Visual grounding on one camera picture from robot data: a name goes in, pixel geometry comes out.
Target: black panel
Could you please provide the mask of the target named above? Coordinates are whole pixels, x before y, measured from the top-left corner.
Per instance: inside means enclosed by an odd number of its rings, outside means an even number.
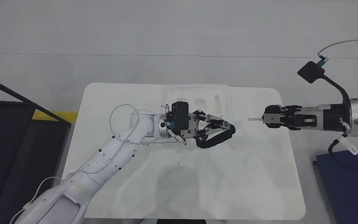
[[[9,223],[12,216],[34,196],[39,184],[56,174],[68,128],[63,122],[30,122],[0,195],[1,224]],[[49,189],[52,182],[46,181],[38,195]]]
[[[0,101],[0,193],[34,111],[24,102]]]
[[[343,163],[357,167],[358,157],[348,150],[334,152],[334,155]],[[357,223],[358,172],[344,168],[329,154],[316,158],[337,224]]]

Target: black metal frame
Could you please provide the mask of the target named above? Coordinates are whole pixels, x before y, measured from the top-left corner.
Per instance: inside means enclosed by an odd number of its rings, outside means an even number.
[[[17,92],[9,89],[8,87],[4,86],[3,84],[0,84],[0,90],[9,94],[10,96],[13,96],[23,102],[26,102],[28,104],[31,104],[33,105],[37,110],[40,110],[41,112],[47,114],[48,116],[51,116],[53,117],[54,119],[58,120],[59,122],[64,122],[64,123],[67,123],[69,127],[72,126],[72,123],[64,120],[63,118],[60,118],[59,116],[57,116],[56,114],[52,113],[51,111],[49,110],[46,110],[45,108],[43,108],[42,106],[38,105],[37,103],[29,100],[28,98],[24,97],[24,96],[21,96],[20,94],[18,94]]]

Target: small object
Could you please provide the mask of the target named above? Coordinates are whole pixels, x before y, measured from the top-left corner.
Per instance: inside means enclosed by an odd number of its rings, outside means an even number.
[[[224,128],[230,128],[230,123],[228,121],[223,121],[223,127]]]
[[[247,119],[249,122],[262,122],[262,118],[248,118]]]

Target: white table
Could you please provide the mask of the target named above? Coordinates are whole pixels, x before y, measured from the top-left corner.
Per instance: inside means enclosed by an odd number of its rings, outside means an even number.
[[[79,168],[108,138],[109,116],[119,104],[164,112],[175,100],[224,116],[234,137],[207,150],[153,144],[139,153],[92,199],[88,218],[298,220],[305,205],[288,130],[268,129],[259,117],[281,104],[270,88],[93,83],[84,91],[64,176]],[[130,108],[113,117],[129,129]]]

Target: floor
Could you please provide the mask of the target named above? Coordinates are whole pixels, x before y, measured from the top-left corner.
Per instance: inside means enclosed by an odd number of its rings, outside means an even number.
[[[78,110],[92,82],[270,87],[285,105],[339,103],[333,87],[296,72],[324,46],[358,37],[357,8],[351,0],[0,0],[0,80],[50,110]],[[357,52],[355,43],[324,52],[326,74],[351,97]],[[334,223],[311,161],[336,135],[290,132],[303,219],[227,223]]]

